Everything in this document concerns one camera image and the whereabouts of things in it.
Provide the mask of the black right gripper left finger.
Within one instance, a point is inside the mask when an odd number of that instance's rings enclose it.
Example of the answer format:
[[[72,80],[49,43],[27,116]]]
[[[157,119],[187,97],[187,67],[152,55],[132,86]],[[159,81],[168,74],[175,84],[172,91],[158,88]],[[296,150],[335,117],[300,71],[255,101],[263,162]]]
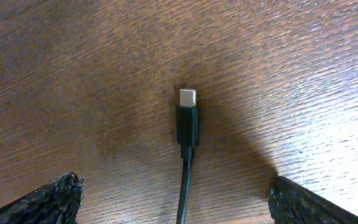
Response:
[[[84,191],[83,177],[63,174],[0,208],[0,224],[76,224]]]

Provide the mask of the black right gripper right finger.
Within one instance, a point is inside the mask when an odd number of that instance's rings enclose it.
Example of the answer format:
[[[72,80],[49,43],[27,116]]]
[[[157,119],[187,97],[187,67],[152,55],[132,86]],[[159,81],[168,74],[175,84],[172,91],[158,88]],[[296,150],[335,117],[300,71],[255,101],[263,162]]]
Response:
[[[275,224],[358,224],[358,216],[296,182],[278,176],[267,197]]]

